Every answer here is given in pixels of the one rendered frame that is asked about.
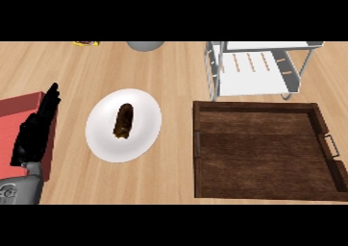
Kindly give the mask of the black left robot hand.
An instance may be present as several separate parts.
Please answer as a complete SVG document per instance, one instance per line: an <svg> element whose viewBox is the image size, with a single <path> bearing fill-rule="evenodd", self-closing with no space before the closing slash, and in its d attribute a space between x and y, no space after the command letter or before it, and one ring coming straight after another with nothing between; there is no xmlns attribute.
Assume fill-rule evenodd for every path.
<svg viewBox="0 0 348 246"><path fill-rule="evenodd" d="M52 83L38 110L27 115L18 125L10 166L23 166L27 162L38 162L42 159L58 102L57 83Z"/></svg>

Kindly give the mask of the dark brown wooden tray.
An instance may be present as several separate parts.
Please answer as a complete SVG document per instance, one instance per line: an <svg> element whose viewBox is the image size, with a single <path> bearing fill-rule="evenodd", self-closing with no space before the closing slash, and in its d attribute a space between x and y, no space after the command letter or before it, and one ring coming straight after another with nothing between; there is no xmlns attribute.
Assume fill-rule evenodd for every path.
<svg viewBox="0 0 348 246"><path fill-rule="evenodd" d="M196 198L348 202L348 172L314 103L192 103Z"/></svg>

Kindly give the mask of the white oval plate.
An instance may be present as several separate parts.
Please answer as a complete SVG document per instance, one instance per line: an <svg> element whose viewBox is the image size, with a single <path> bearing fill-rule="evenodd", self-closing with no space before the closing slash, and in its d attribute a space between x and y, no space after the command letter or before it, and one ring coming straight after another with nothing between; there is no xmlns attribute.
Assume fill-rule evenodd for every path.
<svg viewBox="0 0 348 246"><path fill-rule="evenodd" d="M128 138L113 135L122 104L132 107ZM107 162L134 160L152 147L159 128L160 110L153 96L135 88L116 90L97 102L89 111L85 125L86 147Z"/></svg>

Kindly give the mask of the brown oblong pastry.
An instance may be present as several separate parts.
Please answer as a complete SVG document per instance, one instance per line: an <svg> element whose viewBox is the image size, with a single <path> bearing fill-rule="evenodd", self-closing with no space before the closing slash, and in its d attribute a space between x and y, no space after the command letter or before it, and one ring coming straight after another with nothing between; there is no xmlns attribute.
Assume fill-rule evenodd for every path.
<svg viewBox="0 0 348 246"><path fill-rule="evenodd" d="M132 122L132 106L122 104L118 111L118 117L113 128L113 135L116 138L128 138Z"/></svg>

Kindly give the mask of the grey round object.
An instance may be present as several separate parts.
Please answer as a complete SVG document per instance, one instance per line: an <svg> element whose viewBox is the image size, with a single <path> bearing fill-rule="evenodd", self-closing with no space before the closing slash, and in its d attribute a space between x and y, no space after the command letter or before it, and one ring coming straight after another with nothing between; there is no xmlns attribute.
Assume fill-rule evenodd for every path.
<svg viewBox="0 0 348 246"><path fill-rule="evenodd" d="M162 45L162 41L129 41L126 45L138 52L150 52Z"/></svg>

